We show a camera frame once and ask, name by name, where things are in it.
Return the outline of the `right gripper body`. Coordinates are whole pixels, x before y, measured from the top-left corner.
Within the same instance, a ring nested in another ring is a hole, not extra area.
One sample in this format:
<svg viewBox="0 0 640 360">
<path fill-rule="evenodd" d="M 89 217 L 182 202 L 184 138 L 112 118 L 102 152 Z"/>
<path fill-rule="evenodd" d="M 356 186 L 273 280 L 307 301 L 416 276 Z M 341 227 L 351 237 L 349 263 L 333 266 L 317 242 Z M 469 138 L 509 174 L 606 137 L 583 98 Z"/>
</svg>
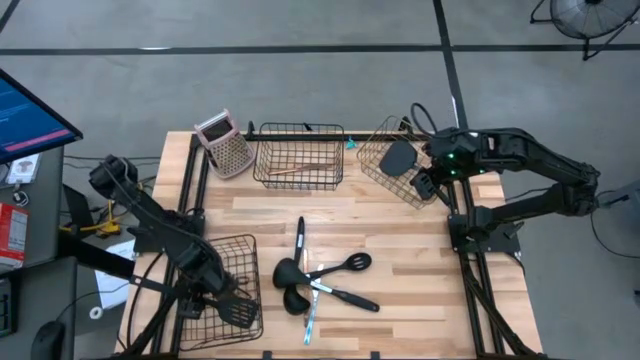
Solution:
<svg viewBox="0 0 640 360">
<path fill-rule="evenodd" d="M 433 183 L 426 169 L 420 169 L 410 180 L 410 185 L 414 187 L 422 201 L 440 196 L 441 193 L 440 188 Z"/>
</svg>

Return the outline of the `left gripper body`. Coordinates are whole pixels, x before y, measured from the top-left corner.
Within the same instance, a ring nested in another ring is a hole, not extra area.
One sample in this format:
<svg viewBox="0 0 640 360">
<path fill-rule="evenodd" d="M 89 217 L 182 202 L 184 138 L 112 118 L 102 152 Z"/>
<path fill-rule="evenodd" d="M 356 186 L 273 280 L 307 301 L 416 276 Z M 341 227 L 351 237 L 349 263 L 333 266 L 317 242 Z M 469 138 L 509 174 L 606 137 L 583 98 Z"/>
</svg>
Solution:
<svg viewBox="0 0 640 360">
<path fill-rule="evenodd" d="M 206 262 L 191 274 L 190 291 L 203 296 L 203 292 L 222 291 L 221 296 L 228 295 L 235 289 L 233 276 L 224 269 L 220 262 Z"/>
</svg>

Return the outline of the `black slotted turner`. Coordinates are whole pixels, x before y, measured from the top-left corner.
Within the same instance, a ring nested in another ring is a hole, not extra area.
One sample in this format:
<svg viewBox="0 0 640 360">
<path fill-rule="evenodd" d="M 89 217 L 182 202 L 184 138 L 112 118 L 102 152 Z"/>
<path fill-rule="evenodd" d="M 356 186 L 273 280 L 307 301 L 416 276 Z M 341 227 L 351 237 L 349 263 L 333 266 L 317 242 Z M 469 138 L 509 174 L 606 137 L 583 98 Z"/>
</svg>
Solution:
<svg viewBox="0 0 640 360">
<path fill-rule="evenodd" d="M 249 329 L 252 326 L 258 312 L 258 304 L 247 298 L 236 296 L 218 300 L 204 298 L 203 302 L 215 308 L 224 322 L 242 329 Z"/>
</svg>

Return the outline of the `black solid spatula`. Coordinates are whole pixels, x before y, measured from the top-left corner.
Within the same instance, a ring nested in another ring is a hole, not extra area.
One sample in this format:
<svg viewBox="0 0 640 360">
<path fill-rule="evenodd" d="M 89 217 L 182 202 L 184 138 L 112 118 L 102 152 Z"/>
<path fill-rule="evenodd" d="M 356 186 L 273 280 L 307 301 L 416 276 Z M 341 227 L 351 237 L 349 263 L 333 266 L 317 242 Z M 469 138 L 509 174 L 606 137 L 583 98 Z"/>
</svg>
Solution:
<svg viewBox="0 0 640 360">
<path fill-rule="evenodd" d="M 422 172 L 424 167 L 418 163 L 418 152 L 413 145 L 404 140 L 393 142 L 379 162 L 379 169 L 385 175 L 399 178 L 412 170 Z"/>
</svg>

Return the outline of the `small black ladle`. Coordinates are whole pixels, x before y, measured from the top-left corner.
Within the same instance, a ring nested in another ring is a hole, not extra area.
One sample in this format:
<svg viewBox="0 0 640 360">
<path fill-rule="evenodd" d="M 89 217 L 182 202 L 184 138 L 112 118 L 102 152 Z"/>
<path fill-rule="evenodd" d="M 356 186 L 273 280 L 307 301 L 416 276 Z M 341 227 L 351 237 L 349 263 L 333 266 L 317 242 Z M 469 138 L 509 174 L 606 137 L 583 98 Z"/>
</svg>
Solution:
<svg viewBox="0 0 640 360">
<path fill-rule="evenodd" d="M 297 223 L 297 232 L 296 232 L 296 242 L 295 242 L 295 250 L 293 260 L 296 265 L 300 263 L 300 259 L 302 256 L 303 248 L 304 248 L 304 237 L 305 237 L 305 221 L 304 217 L 300 216 L 298 218 Z M 288 286 L 285 289 L 283 296 L 283 303 L 285 310 L 290 315 L 301 315 L 305 313 L 309 307 L 310 302 L 300 295 L 297 291 L 297 287 L 295 285 Z"/>
</svg>

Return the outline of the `teal white handled knife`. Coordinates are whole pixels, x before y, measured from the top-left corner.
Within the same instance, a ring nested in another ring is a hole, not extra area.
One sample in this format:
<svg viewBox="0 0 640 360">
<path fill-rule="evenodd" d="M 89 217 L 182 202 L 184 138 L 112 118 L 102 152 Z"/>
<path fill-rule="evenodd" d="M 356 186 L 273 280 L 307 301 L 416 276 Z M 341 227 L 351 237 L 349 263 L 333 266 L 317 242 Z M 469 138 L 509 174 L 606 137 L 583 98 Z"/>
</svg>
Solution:
<svg viewBox="0 0 640 360">
<path fill-rule="evenodd" d="M 310 315 L 308 317 L 308 321 L 307 321 L 307 325 L 306 325 L 306 329 L 305 329 L 305 335 L 304 335 L 304 340 L 303 343 L 304 345 L 310 345 L 311 343 L 311 338 L 312 338 L 312 333 L 313 333 L 313 326 L 314 326 L 314 321 L 315 321 L 315 317 L 316 317 L 316 312 L 317 312 L 317 307 L 318 307 L 318 298 L 319 298 L 319 290 L 312 290 L 312 303 L 311 303 L 311 311 L 310 311 Z"/>
</svg>

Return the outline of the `large black ladle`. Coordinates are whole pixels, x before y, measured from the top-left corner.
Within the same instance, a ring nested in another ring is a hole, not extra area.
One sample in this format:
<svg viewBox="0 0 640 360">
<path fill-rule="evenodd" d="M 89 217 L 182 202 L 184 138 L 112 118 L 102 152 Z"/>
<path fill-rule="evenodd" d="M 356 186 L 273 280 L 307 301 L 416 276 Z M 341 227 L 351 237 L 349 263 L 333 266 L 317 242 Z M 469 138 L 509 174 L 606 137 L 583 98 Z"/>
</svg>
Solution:
<svg viewBox="0 0 640 360">
<path fill-rule="evenodd" d="M 346 303 L 364 310 L 371 312 L 378 312 L 380 310 L 380 306 L 371 300 L 321 284 L 316 281 L 316 277 L 313 274 L 304 274 L 291 258 L 284 258 L 278 262 L 272 280 L 274 286 L 279 289 L 294 285 L 308 285 L 314 290 L 331 294 Z"/>
</svg>

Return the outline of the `white paper sheet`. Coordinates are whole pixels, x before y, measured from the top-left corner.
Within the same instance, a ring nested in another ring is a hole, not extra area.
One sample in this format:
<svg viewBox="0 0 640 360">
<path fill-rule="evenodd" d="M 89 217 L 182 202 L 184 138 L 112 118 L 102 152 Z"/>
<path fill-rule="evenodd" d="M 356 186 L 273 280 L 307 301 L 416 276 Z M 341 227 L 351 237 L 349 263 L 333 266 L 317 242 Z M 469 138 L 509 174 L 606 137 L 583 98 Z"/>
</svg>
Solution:
<svg viewBox="0 0 640 360">
<path fill-rule="evenodd" d="M 135 240 L 112 245 L 106 249 L 111 254 L 118 255 L 128 260 L 133 260 Z M 108 310 L 126 302 L 128 296 L 129 281 L 95 270 L 96 283 L 100 292 L 100 303 L 103 310 Z"/>
</svg>

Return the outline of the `black slotted spoon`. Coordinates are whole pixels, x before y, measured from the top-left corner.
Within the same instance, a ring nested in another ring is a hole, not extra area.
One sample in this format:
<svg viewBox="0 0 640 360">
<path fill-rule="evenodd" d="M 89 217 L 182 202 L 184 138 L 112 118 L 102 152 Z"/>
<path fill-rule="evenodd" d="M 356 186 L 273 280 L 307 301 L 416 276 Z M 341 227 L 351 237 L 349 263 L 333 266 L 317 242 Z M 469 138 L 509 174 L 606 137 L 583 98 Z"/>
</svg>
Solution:
<svg viewBox="0 0 640 360">
<path fill-rule="evenodd" d="M 307 273 L 307 276 L 311 279 L 319 279 L 324 275 L 340 271 L 364 271 L 368 269 L 372 264 L 372 258 L 368 253 L 360 252 L 350 255 L 342 264 L 325 268 L 322 270 L 316 270 L 314 272 Z"/>
</svg>

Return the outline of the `yellow tool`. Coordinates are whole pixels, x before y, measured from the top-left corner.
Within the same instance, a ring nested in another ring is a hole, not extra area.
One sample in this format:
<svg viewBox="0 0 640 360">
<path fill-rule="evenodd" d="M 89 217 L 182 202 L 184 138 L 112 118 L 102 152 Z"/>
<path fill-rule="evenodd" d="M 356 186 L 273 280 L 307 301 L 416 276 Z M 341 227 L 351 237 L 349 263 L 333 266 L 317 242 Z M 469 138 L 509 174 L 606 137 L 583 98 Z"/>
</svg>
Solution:
<svg viewBox="0 0 640 360">
<path fill-rule="evenodd" d="M 61 212 L 69 221 L 59 225 L 58 230 L 64 235 L 84 239 L 95 235 L 108 238 L 119 235 L 122 227 L 119 220 L 122 215 L 114 213 L 115 202 L 108 200 L 105 205 L 90 208 L 84 203 L 70 205 L 68 210 Z"/>
</svg>

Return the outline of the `copper-coloured cutlery piece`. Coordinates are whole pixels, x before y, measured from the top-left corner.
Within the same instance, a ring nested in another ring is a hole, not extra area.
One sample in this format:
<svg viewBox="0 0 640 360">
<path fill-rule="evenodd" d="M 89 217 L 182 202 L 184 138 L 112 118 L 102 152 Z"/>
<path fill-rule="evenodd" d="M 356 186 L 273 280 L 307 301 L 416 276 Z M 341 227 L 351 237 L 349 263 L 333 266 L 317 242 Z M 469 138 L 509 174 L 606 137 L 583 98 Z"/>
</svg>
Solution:
<svg viewBox="0 0 640 360">
<path fill-rule="evenodd" d="M 321 170 L 331 168 L 333 166 L 332 163 L 304 163 L 304 164 L 296 164 L 293 167 L 289 168 L 277 168 L 270 169 L 268 171 L 269 176 L 277 176 L 284 175 L 296 172 L 310 171 L 310 170 Z"/>
</svg>

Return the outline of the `pink box grater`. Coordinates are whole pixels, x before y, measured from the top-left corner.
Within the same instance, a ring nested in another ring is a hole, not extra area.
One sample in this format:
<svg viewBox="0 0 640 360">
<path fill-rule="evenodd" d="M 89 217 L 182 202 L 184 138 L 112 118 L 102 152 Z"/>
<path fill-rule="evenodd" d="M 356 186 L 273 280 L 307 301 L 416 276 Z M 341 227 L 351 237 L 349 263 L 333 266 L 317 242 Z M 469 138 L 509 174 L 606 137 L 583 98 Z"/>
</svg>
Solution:
<svg viewBox="0 0 640 360">
<path fill-rule="evenodd" d="M 213 172 L 219 178 L 235 177 L 254 163 L 256 153 L 227 109 L 195 124 L 194 129 Z"/>
</svg>

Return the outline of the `black computer mouse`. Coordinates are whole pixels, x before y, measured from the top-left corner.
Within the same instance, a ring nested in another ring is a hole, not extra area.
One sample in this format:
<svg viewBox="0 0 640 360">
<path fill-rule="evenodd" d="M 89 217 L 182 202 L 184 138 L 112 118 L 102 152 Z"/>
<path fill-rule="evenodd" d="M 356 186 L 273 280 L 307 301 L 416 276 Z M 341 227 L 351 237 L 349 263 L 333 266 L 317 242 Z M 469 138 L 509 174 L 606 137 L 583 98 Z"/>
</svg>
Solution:
<svg viewBox="0 0 640 360">
<path fill-rule="evenodd" d="M 30 360 L 60 360 L 65 325 L 57 320 L 43 324 L 36 332 L 30 349 Z"/>
</svg>

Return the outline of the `grey desk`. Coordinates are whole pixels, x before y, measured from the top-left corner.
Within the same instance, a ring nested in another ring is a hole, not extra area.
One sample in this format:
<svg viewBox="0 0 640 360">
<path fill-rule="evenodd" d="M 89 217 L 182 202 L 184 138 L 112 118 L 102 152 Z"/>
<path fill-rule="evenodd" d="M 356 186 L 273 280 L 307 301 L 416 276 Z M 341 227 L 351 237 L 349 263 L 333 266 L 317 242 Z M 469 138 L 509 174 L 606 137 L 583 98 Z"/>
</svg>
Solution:
<svg viewBox="0 0 640 360">
<path fill-rule="evenodd" d="M 0 360 L 29 360 L 38 330 L 47 322 L 64 324 L 62 360 L 74 359 L 77 261 L 58 256 L 63 148 L 44 152 L 29 197 L 24 266 L 11 274 L 17 284 L 17 331 L 0 338 Z"/>
</svg>

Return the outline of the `computer keyboard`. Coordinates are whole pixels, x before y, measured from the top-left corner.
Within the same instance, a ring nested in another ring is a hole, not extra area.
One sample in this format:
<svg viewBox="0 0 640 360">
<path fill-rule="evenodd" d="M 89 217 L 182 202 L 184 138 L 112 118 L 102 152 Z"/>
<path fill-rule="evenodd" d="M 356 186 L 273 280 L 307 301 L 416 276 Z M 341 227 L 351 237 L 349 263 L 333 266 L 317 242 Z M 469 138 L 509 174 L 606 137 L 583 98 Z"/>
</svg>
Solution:
<svg viewBox="0 0 640 360">
<path fill-rule="evenodd" d="M 0 279 L 0 338 L 17 331 L 18 288 L 9 277 Z"/>
</svg>

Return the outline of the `red cardboard box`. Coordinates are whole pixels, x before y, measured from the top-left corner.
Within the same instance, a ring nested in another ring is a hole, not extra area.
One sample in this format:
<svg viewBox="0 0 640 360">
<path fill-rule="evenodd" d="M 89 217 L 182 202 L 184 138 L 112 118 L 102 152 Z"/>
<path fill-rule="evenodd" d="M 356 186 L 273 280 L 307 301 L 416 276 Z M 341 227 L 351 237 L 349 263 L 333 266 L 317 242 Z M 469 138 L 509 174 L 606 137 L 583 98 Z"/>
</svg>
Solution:
<svg viewBox="0 0 640 360">
<path fill-rule="evenodd" d="M 26 210 L 0 203 L 0 273 L 23 266 L 28 218 Z"/>
</svg>

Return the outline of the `white card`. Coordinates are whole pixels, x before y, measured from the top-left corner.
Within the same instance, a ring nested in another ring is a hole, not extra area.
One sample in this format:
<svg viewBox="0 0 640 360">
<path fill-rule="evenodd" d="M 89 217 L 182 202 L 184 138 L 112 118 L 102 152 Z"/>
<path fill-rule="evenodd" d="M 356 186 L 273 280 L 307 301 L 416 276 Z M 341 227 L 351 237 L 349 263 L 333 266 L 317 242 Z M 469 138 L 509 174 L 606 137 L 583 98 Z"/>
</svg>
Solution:
<svg viewBox="0 0 640 360">
<path fill-rule="evenodd" d="M 37 176 L 40 159 L 40 154 L 34 154 L 14 160 L 9 168 L 6 183 L 11 185 L 33 183 Z"/>
</svg>

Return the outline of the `round floor fan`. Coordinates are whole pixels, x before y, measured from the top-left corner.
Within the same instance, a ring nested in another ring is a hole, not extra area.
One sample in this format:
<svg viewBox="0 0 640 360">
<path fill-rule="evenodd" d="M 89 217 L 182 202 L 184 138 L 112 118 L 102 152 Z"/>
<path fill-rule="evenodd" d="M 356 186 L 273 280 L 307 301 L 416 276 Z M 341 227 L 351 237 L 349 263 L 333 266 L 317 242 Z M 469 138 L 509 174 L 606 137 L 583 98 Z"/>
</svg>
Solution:
<svg viewBox="0 0 640 360">
<path fill-rule="evenodd" d="M 601 53 L 640 16 L 640 0 L 540 0 L 529 23 L 550 23 L 564 36 L 581 40 L 582 60 Z"/>
</svg>

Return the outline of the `large computer monitor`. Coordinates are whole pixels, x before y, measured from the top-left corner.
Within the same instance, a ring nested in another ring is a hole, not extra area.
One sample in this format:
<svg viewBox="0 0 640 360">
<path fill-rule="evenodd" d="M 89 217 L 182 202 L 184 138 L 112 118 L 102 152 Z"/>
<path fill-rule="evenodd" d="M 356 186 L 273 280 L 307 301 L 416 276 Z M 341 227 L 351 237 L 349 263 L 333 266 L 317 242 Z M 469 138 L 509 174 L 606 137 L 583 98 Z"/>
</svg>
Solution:
<svg viewBox="0 0 640 360">
<path fill-rule="evenodd" d="M 77 127 L 0 68 L 0 164 L 83 137 Z"/>
</svg>

